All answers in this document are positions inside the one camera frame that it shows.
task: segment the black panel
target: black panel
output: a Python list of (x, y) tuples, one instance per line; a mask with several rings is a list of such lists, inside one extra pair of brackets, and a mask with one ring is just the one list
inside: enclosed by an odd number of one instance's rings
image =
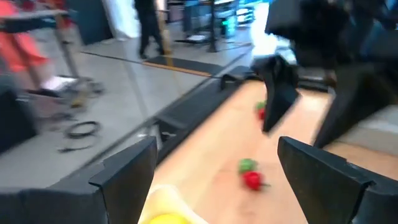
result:
[(147, 138), (106, 159), (105, 170), (90, 179), (103, 192), (110, 224), (138, 222), (156, 160), (156, 138)]
[(309, 224), (349, 224), (370, 179), (344, 158), (288, 137), (278, 156)]
[(67, 7), (77, 12), (76, 23), (84, 45), (113, 38), (102, 0), (67, 0)]
[(69, 189), (26, 190), (22, 198), (29, 224), (108, 224), (102, 193), (88, 182)]
[(28, 222), (19, 192), (20, 189), (0, 189), (1, 224), (26, 224)]
[(232, 70), (228, 72), (231, 75), (241, 75), (245, 76), (245, 74), (252, 74), (253, 71), (248, 66), (236, 66)]
[(374, 183), (366, 189), (354, 223), (397, 223), (398, 181), (361, 167), (356, 168), (371, 178)]
[[(158, 163), (162, 162), (184, 139), (204, 120), (209, 117), (228, 97), (230, 97), (244, 82), (243, 79), (221, 78), (214, 79), (207, 85), (186, 95), (181, 101), (167, 108), (160, 116), (160, 132), (167, 132), (176, 124), (183, 124), (185, 128), (173, 129), (172, 138), (165, 138), (163, 148), (159, 151)], [(165, 119), (174, 121), (165, 123)]]
[(14, 91), (0, 86), (0, 152), (37, 135), (34, 117), (23, 104)]

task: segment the metal stand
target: metal stand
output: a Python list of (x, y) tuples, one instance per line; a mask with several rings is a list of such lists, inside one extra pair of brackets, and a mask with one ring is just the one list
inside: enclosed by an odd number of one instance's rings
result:
[(217, 52), (216, 46), (216, 34), (215, 34), (215, 23), (216, 23), (216, 6), (215, 0), (210, 0), (210, 7), (211, 7), (211, 19), (210, 19), (210, 46), (208, 52), (215, 53)]
[[(37, 12), (26, 12), (23, 14), (16, 14), (11, 16), (0, 17), (2, 22), (1, 31), (7, 33), (7, 36), (12, 44), (12, 46), (17, 50), (17, 53), (20, 55), (22, 59), (22, 63), (27, 68), (30, 79), (34, 84), (34, 90), (25, 90), (28, 93), (33, 95), (43, 95), (54, 98), (61, 98), (65, 91), (74, 89), (75, 86), (81, 83), (81, 78), (78, 74), (78, 70), (76, 65), (72, 59), (72, 54), (68, 47), (65, 45), (65, 41), (62, 37), (62, 33), (57, 29), (56, 20), (57, 16), (68, 16), (67, 11), (61, 10), (43, 10)], [(63, 57), (66, 61), (67, 67), (70, 71), (70, 78), (72, 81), (69, 83), (63, 84), (61, 89), (53, 90), (43, 88), (43, 83), (40, 80), (40, 75), (37, 73), (34, 65), (29, 61), (28, 53), (21, 47), (20, 43), (17, 40), (16, 34), (27, 32), (30, 30), (41, 29), (41, 28), (53, 28), (53, 33), (55, 34), (55, 38), (57, 40), (57, 44), (60, 46), (60, 49), (63, 53)]]

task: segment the wooden table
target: wooden table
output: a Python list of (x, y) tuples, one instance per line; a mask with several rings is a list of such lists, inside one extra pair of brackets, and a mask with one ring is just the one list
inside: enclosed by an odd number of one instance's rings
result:
[[(175, 185), (183, 199), (214, 224), (307, 223), (277, 157), (279, 136), (311, 143), (328, 104), (328, 95), (303, 91), (303, 97), (272, 136), (261, 133), (254, 105), (264, 100), (260, 82), (244, 84), (161, 163), (152, 186)], [(360, 147), (336, 144), (331, 152), (398, 179), (398, 158)], [(238, 162), (253, 158), (271, 186), (251, 192), (241, 184)]]

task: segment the concrete floor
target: concrete floor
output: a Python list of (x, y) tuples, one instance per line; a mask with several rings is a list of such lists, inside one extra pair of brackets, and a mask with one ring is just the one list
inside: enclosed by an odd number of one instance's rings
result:
[[(225, 68), (217, 74), (220, 76), (235, 66), (248, 66), (256, 55), (273, 54), (277, 46), (286, 43), (265, 35), (267, 8), (267, 4), (258, 7), (257, 20), (251, 27), (239, 30), (232, 39), (234, 43), (221, 41), (218, 45), (220, 52), (207, 53), (207, 46), (187, 47), (172, 44), (173, 56), (221, 65)], [(176, 28), (170, 27), (169, 30), (173, 37), (180, 34)], [(253, 47), (236, 48), (243, 42), (252, 42)], [(88, 110), (76, 117), (78, 121), (93, 120), (102, 124), (99, 141), (95, 146), (82, 151), (59, 153), (58, 149), (68, 144), (85, 145), (97, 139), (68, 142), (64, 139), (62, 130), (77, 121), (54, 124), (58, 131), (44, 130), (36, 138), (1, 154), (1, 187), (47, 187), (56, 183), (90, 162), (95, 156), (104, 153), (113, 142), (205, 79), (141, 64), (136, 54), (137, 44), (137, 39), (98, 43), (84, 47), (82, 53), (75, 54), (80, 73), (86, 77), (93, 77), (106, 87), (106, 94), (93, 100)], [(153, 49), (148, 54), (154, 56)], [(101, 157), (123, 150), (140, 140), (140, 137), (140, 132), (137, 132)]]

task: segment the black cable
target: black cable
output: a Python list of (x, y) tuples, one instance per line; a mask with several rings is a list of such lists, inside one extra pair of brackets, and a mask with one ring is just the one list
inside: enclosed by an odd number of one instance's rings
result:
[[(93, 98), (98, 98), (102, 96), (103, 94), (106, 93), (106, 89), (103, 83), (95, 81), (93, 78), (89, 77), (82, 77), (81, 78), (83, 82), (86, 83), (87, 86), (87, 96), (85, 98), (93, 99)], [(76, 107), (73, 105), (70, 105), (67, 109), (55, 113), (51, 116), (44, 117), (44, 118), (39, 118), (40, 120), (49, 120), (52, 123), (57, 123), (59, 121), (76, 121), (75, 119), (75, 113), (73, 109)]]
[[(85, 131), (85, 132), (76, 131), (78, 128), (81, 128), (84, 126), (92, 126), (92, 128), (89, 131)], [(99, 136), (97, 135), (97, 133), (100, 130), (101, 130), (101, 124), (97, 121), (85, 121), (85, 122), (80, 122), (80, 123), (74, 124), (74, 125), (70, 126), (69, 128), (67, 128), (63, 132), (63, 135), (65, 136), (66, 139), (77, 140), (77, 139), (93, 137), (93, 138), (95, 138), (94, 143), (89, 144), (87, 146), (83, 146), (83, 147), (69, 147), (67, 144), (67, 146), (65, 146), (63, 149), (60, 149), (58, 151), (64, 153), (64, 152), (80, 151), (83, 149), (92, 148), (99, 141)]]

